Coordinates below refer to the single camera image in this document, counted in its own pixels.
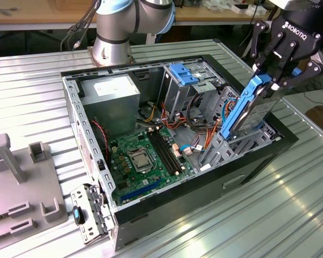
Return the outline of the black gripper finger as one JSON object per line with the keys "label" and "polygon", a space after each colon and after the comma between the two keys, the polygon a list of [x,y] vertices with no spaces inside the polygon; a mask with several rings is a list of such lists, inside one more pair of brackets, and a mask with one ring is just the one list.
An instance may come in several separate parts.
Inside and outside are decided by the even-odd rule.
{"label": "black gripper finger", "polygon": [[292,40],[281,51],[277,69],[272,75],[270,89],[289,89],[298,83],[323,74],[322,46],[308,47],[298,40]]}
{"label": "black gripper finger", "polygon": [[255,23],[250,57],[255,75],[267,74],[273,80],[285,78],[285,21],[259,20]]}

